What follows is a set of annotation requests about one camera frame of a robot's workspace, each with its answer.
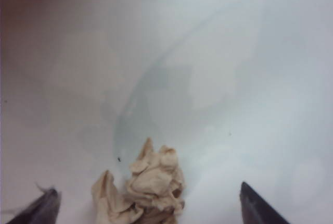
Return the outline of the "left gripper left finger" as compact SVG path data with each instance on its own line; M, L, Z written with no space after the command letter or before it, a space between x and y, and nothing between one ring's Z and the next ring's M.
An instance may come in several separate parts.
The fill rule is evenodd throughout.
M61 205L61 192L54 187L43 188L37 186L42 195L34 199L26 207L15 211L8 210L13 213L14 217L9 220L9 224L55 224Z

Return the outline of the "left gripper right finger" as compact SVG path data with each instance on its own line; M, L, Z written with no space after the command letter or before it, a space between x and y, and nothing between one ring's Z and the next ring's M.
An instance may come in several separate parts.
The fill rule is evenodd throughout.
M239 197L244 224L289 224L245 181L241 183Z

